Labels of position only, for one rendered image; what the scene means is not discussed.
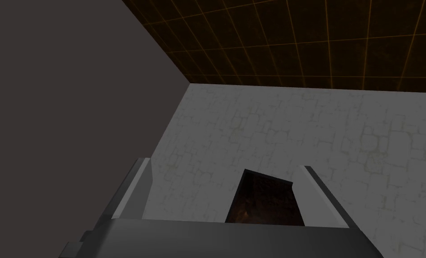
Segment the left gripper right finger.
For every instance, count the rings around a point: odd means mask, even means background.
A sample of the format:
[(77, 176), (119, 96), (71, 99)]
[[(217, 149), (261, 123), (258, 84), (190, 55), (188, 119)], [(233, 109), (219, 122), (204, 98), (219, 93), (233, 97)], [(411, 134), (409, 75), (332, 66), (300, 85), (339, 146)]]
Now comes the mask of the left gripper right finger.
[(305, 226), (349, 227), (305, 166), (300, 165), (293, 172), (292, 182), (292, 190)]

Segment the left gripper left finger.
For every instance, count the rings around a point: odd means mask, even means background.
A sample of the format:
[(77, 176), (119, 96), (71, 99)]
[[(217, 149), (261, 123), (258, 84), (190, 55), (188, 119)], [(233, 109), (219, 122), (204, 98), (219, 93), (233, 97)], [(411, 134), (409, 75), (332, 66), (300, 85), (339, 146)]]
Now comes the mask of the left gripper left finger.
[(117, 206), (111, 218), (142, 219), (151, 187), (151, 160), (138, 158), (119, 188)]

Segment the dark brown door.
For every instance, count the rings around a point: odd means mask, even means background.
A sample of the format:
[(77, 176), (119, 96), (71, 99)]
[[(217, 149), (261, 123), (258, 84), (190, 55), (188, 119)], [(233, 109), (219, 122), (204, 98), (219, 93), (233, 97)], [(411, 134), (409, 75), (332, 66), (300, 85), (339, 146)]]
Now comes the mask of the dark brown door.
[(304, 226), (293, 183), (245, 169), (226, 223)]

